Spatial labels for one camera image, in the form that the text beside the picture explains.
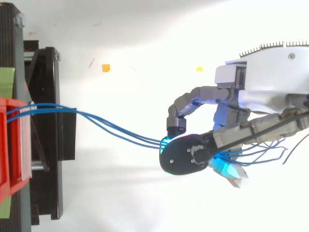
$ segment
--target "blue cable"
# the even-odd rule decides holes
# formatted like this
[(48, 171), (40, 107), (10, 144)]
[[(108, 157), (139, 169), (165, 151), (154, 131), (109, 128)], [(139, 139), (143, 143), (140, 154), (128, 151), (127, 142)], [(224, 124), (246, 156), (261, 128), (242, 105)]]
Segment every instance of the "blue cable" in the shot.
[[(88, 115), (90, 115), (90, 116), (93, 116), (93, 115), (88, 114), (88, 113), (84, 113), (84, 112), (78, 112), (78, 111), (76, 111), (76, 110), (74, 110), (74, 109), (71, 109), (71, 108), (69, 108), (69, 109), (70, 109), (70, 110), (55, 109), (55, 108), (53, 109), (53, 108), (50, 108), (50, 109), (29, 110), (29, 111), (26, 111), (26, 112), (22, 112), (22, 113), (17, 114), (16, 116), (14, 116), (14, 117), (8, 119), (7, 122), (9, 123), (9, 122), (11, 122), (11, 121), (13, 121), (13, 120), (16, 120), (16, 119), (18, 119), (18, 118), (20, 118), (20, 117), (22, 117), (22, 116), (29, 116), (29, 115), (36, 115), (36, 114), (47, 114), (47, 113), (58, 113), (58, 112), (79, 113), (79, 114), (81, 114), (82, 116), (86, 117), (88, 120), (90, 120), (92, 123), (94, 123), (95, 125), (99, 126), (100, 128), (102, 128), (102, 129), (105, 130), (107, 133), (109, 133), (109, 134), (111, 134), (111, 135), (113, 135), (113, 136), (116, 136), (116, 137), (121, 138), (121, 139), (124, 139), (124, 140), (126, 140), (126, 141), (128, 141), (128, 142), (130, 142), (130, 143), (133, 143), (133, 144), (136, 144), (136, 145), (140, 145), (140, 146), (143, 146), (143, 147), (153, 148), (153, 149), (160, 149), (159, 146), (157, 147), (157, 146), (148, 146), (148, 145), (140, 144), (140, 143), (137, 143), (137, 142), (135, 142), (135, 141), (132, 141), (132, 140), (130, 140), (130, 139), (128, 139), (128, 138), (125, 138), (125, 137), (123, 137), (123, 136), (121, 136), (121, 135), (115, 134), (115, 133), (111, 132), (110, 130), (106, 129), (105, 127), (103, 127), (102, 125), (98, 124), (96, 121), (94, 121), (93, 119), (91, 119), (91, 118), (88, 116)], [(95, 120), (97, 120), (97, 121), (100, 121), (100, 120), (98, 120), (99, 117), (98, 117), (98, 118), (96, 118), (96, 117), (97, 117), (97, 116), (94, 116), (93, 118), (94, 118)]]
[[(58, 112), (79, 113), (82, 116), (86, 117), (87, 119), (89, 119), (88, 116), (87, 116), (87, 115), (89, 115), (90, 117), (94, 118), (95, 120), (97, 120), (97, 121), (99, 121), (99, 122), (101, 122), (101, 123), (103, 123), (103, 124), (105, 124), (107, 126), (110, 126), (106, 122), (101, 121), (99, 117), (91, 115), (91, 114), (88, 114), (88, 113), (78, 112), (78, 111), (76, 111), (74, 109), (65, 110), (65, 109), (55, 109), (55, 108), (38, 109), (38, 110), (26, 111), (26, 112), (20, 113), (20, 114), (14, 116), (14, 117), (8, 119), (7, 122), (11, 122), (11, 121), (13, 121), (13, 120), (15, 120), (17, 118), (20, 118), (21, 116), (28, 116), (28, 115), (32, 115), (32, 114), (35, 114), (35, 115), (36, 114), (44, 114), (44, 113), (58, 113)], [(154, 143), (154, 142), (150, 142), (148, 140), (142, 139), (142, 138), (137, 137), (137, 136), (133, 136), (133, 135), (130, 135), (130, 134), (128, 134), (128, 135), (133, 137), (133, 138), (139, 139), (139, 140), (141, 140), (143, 142), (149, 143), (149, 144), (160, 145), (160, 143)]]
[(252, 152), (252, 153), (250, 153), (250, 154), (243, 154), (243, 155), (229, 155), (229, 154), (225, 154), (225, 156), (227, 156), (227, 157), (245, 157), (245, 156), (252, 156), (252, 155), (255, 155), (255, 154), (258, 154), (258, 153), (261, 153), (261, 152), (267, 152), (267, 151), (269, 151), (270, 149), (276, 148), (276, 146), (278, 146), (278, 145), (279, 145), (280, 143), (282, 143), (284, 140), (285, 140), (285, 139), (279, 140), (279, 141), (277, 141), (277, 143), (276, 143), (274, 146), (269, 146), (269, 147), (267, 147), (267, 148), (264, 149), (264, 150)]
[[(54, 103), (37, 103), (37, 104), (22, 106), (22, 107), (19, 107), (19, 108), (16, 108), (16, 109), (14, 109), (14, 110), (11, 110), (11, 111), (7, 112), (7, 115), (9, 115), (9, 114), (11, 114), (11, 113), (13, 113), (13, 112), (22, 110), (22, 109), (26, 109), (26, 108), (33, 107), (33, 106), (61, 107), (61, 108), (64, 108), (64, 109), (73, 110), (74, 112), (78, 112), (79, 114), (80, 114), (80, 113), (83, 113), (83, 114), (87, 114), (87, 115), (89, 115), (89, 116), (94, 116), (94, 115), (88, 114), (88, 113), (86, 113), (86, 112), (77, 111), (77, 110), (75, 110), (75, 109), (73, 109), (73, 108), (69, 108), (69, 107), (66, 107), (66, 106), (63, 106), (63, 105), (60, 105), (60, 104), (54, 104)], [(142, 138), (142, 139), (146, 139), (146, 140), (149, 140), (149, 141), (157, 142), (157, 143), (159, 143), (159, 144), (161, 143), (160, 140), (151, 139), (151, 138), (147, 138), (147, 137), (144, 137), (144, 136), (135, 134), (135, 133), (133, 133), (133, 132), (131, 132), (131, 131), (128, 131), (128, 130), (126, 130), (126, 129), (124, 129), (124, 128), (121, 128), (121, 127), (119, 127), (119, 126), (117, 126), (117, 125), (115, 125), (115, 124), (113, 124), (113, 123), (111, 123), (111, 122), (109, 122), (109, 121), (107, 121), (107, 120), (101, 118), (101, 117), (98, 117), (98, 116), (95, 116), (95, 117), (100, 118), (100, 120), (102, 120), (102, 121), (106, 122), (107, 124), (109, 124), (109, 125), (107, 125), (107, 124), (105, 124), (105, 125), (107, 125), (107, 126), (109, 126), (109, 127), (112, 127), (112, 128), (114, 128), (114, 129), (116, 129), (116, 130), (122, 132), (122, 133), (127, 134), (127, 135), (130, 135), (130, 136), (131, 136), (131, 135), (134, 135), (134, 136), (140, 137), (140, 138)]]
[(223, 155), (220, 155), (220, 154), (217, 154), (216, 157), (218, 158), (222, 158), (226, 161), (229, 161), (230, 163), (236, 163), (236, 164), (239, 164), (241, 166), (250, 166), (250, 165), (253, 165), (253, 164), (259, 164), (259, 163), (268, 163), (268, 162), (272, 162), (272, 161), (275, 161), (275, 160), (279, 160), (282, 158), (284, 152), (286, 150), (288, 150), (287, 148), (283, 147), (283, 146), (278, 146), (278, 147), (272, 147), (271, 149), (276, 149), (276, 148), (283, 148), (283, 151), (281, 153), (281, 155), (278, 157), (278, 158), (274, 158), (274, 159), (268, 159), (268, 160), (263, 160), (263, 161), (257, 161), (258, 159), (260, 159), (267, 151), (264, 151), (258, 158), (256, 158), (253, 162), (239, 162), (239, 161), (236, 161), (236, 160), (232, 160), (230, 157), (226, 157), (226, 156), (223, 156)]

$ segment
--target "screw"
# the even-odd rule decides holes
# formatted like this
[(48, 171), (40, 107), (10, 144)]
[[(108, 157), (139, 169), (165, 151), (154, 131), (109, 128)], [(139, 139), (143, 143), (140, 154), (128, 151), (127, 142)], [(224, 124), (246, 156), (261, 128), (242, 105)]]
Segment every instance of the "screw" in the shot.
[(294, 59), (295, 58), (295, 54), (291, 53), (289, 54), (289, 59)]
[(25, 16), (22, 13), (19, 13), (16, 15), (14, 19), (15, 24), (19, 27), (22, 28), (24, 27), (24, 22), (25, 22)]
[(55, 60), (56, 61), (61, 61), (61, 54), (60, 53), (56, 53), (55, 54)]

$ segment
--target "robotic hand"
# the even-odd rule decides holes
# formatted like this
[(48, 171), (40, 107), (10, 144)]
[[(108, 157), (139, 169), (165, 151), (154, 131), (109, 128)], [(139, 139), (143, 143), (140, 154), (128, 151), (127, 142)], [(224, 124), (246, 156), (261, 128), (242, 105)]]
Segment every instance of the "robotic hand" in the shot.
[[(170, 106), (163, 140), (170, 142), (160, 151), (161, 167), (182, 175), (210, 166), (240, 187), (248, 177), (243, 167), (216, 155), (240, 154), (243, 145), (278, 141), (308, 128), (308, 77), (309, 44), (301, 42), (262, 45), (219, 66), (216, 87), (196, 87)], [(218, 104), (212, 131), (173, 139), (186, 132), (185, 116), (212, 103)], [(250, 112), (267, 115), (248, 121)]]

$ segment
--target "white surface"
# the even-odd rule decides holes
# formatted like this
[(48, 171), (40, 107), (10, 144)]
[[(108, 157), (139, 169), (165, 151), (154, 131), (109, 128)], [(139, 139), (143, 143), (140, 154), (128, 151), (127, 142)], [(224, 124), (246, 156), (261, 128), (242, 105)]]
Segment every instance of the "white surface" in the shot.
[[(41, 47), (62, 54), (62, 104), (158, 139), (166, 134), (173, 101), (213, 85), (224, 61), (261, 43), (309, 38), (304, 0), (13, 2), (27, 16), (25, 39), (40, 39)], [(108, 63), (111, 71), (102, 73)], [(188, 117), (188, 130), (211, 130), (215, 108)], [(112, 138), (78, 117), (76, 161), (63, 163), (64, 215), (41, 217), (34, 231), (307, 232), (306, 147), (286, 165), (246, 168), (250, 184), (237, 189), (212, 169), (165, 174), (157, 151)]]
[(216, 69), (216, 74), (214, 82), (218, 83), (228, 83), (235, 82), (236, 76), (236, 64), (221, 65)]

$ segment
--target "black metal frame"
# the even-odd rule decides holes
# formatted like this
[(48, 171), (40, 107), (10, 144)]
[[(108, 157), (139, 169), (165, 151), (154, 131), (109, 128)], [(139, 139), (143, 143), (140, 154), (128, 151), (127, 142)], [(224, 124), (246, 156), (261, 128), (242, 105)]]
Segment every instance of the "black metal frame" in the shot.
[[(32, 61), (25, 62), (26, 82), (35, 103), (60, 104), (57, 55), (53, 47), (36, 49)], [(33, 171), (30, 180), (31, 221), (32, 225), (38, 225), (39, 215), (51, 215), (51, 220), (57, 220), (63, 214), (61, 161), (75, 159), (76, 114), (31, 118), (32, 160), (40, 160), (47, 166), (42, 171)]]

